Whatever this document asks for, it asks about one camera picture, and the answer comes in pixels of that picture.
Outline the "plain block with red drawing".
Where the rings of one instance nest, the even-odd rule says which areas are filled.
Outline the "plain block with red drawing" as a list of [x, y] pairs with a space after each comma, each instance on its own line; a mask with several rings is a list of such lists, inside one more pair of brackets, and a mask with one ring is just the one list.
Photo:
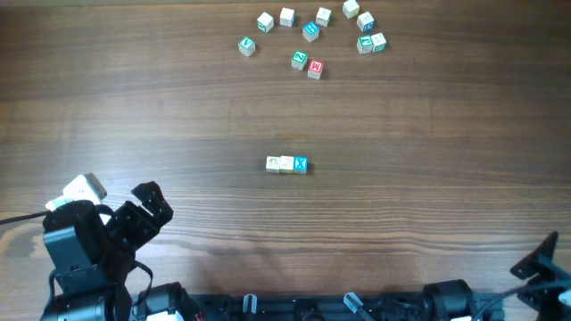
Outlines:
[[280, 172], [280, 156], [268, 156], [266, 159], [266, 171], [269, 173], [279, 173]]

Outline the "plain block with yellow side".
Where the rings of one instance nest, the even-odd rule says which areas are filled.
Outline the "plain block with yellow side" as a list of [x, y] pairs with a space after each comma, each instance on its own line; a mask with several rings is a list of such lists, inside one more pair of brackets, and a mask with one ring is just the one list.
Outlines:
[[281, 156], [279, 162], [280, 173], [294, 172], [294, 156]]

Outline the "blue letter X block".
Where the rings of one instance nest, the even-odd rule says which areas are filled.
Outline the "blue letter X block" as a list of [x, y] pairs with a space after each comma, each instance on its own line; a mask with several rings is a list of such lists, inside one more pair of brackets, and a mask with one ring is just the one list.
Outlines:
[[309, 162], [305, 156], [294, 156], [294, 173], [306, 174], [308, 171]]

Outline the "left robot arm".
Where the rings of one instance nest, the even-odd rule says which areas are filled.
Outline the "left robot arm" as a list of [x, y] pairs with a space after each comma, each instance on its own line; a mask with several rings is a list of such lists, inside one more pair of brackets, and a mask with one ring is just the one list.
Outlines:
[[154, 182], [135, 187], [140, 201], [116, 210], [88, 200], [49, 211], [43, 240], [54, 263], [44, 320], [202, 320], [204, 314], [179, 283], [153, 286], [131, 295], [128, 274], [148, 266], [136, 252], [171, 221], [173, 210]]

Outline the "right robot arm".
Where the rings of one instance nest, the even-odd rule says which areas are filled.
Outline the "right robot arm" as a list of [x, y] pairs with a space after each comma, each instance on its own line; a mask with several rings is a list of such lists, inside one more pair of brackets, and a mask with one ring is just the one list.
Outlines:
[[521, 259], [510, 273], [525, 283], [495, 293], [483, 305], [463, 280], [428, 284], [423, 288], [420, 315], [423, 320], [491, 320], [492, 308], [510, 296], [537, 312], [539, 320], [570, 319], [570, 273], [553, 262], [559, 233], [551, 232]]

